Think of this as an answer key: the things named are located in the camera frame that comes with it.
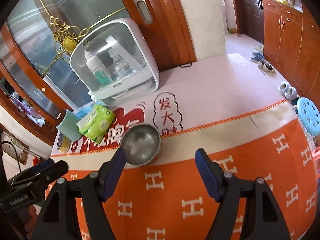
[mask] stainless steel bowl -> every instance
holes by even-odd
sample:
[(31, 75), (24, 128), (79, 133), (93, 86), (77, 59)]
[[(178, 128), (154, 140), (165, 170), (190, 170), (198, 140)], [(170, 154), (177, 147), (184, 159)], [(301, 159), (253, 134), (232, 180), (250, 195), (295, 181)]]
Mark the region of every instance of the stainless steel bowl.
[(139, 123), (130, 127), (120, 142), (127, 162), (139, 167), (150, 164), (160, 151), (161, 137), (157, 129), (148, 123)]

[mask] tissue package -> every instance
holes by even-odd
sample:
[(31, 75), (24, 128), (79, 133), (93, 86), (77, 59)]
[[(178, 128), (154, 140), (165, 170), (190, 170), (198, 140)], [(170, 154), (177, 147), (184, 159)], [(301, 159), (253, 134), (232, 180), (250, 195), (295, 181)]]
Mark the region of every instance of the tissue package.
[(101, 105), (94, 105), (90, 113), (78, 123), (79, 132), (99, 144), (111, 125), (115, 114)]

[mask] gold decorative metalwork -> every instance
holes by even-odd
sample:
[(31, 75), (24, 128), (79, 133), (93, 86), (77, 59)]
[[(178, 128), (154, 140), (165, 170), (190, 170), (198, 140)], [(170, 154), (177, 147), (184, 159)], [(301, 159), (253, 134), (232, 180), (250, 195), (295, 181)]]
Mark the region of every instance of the gold decorative metalwork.
[(46, 68), (42, 76), (44, 77), (46, 73), (49, 71), (50, 67), (54, 62), (56, 62), (59, 59), (62, 59), (66, 62), (69, 62), (70, 56), (76, 46), (79, 44), (79, 42), (89, 33), (89, 31), (95, 27), (100, 22), (103, 22), (105, 19), (109, 18), (110, 16), (116, 14), (117, 12), (120, 12), (125, 9), (125, 7), (120, 8), (119, 10), (114, 11), (113, 13), (103, 17), (99, 21), (97, 21), (95, 24), (91, 25), (89, 28), (80, 29), (77, 26), (74, 25), (68, 25), (65, 22), (61, 24), (59, 22), (58, 17), (51, 16), (47, 10), (47, 8), (44, 6), (44, 3), (42, 0), (39, 0), (44, 7), (46, 13), (49, 16), (49, 27), (52, 28), (52, 36), (54, 37), (55, 42), (55, 49), (57, 51), (57, 54), (55, 56), (55, 59), (51, 62), (51, 64)]

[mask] blue plastic stool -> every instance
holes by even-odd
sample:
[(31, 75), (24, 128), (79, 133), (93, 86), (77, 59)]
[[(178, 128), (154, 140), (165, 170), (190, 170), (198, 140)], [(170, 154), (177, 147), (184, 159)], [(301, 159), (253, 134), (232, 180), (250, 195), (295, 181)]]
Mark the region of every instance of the blue plastic stool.
[(297, 109), (297, 117), (299, 117), (305, 128), (308, 141), (320, 134), (320, 113), (311, 100), (308, 98), (299, 98), (297, 105), (293, 106), (292, 109)]

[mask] blue gripper pad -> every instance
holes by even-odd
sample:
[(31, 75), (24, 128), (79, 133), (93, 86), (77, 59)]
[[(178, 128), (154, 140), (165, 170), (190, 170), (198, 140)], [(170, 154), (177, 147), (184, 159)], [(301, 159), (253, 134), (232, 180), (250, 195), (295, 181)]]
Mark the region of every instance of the blue gripper pad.
[(49, 166), (51, 166), (52, 164), (54, 164), (53, 159), (48, 159), (42, 163), (39, 163), (38, 165), (34, 166), (31, 168), (30, 170), (30, 174), (32, 176), (35, 176), (36, 174), (38, 174), (39, 172), (43, 171), (44, 169), (48, 168)]
[(196, 151), (195, 161), (209, 196), (214, 198), (216, 202), (219, 202), (221, 196), (218, 192), (218, 181), (209, 167), (211, 163), (210, 158), (203, 149), (198, 149)]
[(100, 185), (102, 185), (99, 195), (104, 201), (112, 197), (125, 166), (125, 162), (125, 151), (119, 148), (112, 159), (109, 162), (104, 163), (99, 169), (99, 174), (102, 169), (105, 169), (106, 171), (102, 172), (99, 178)]

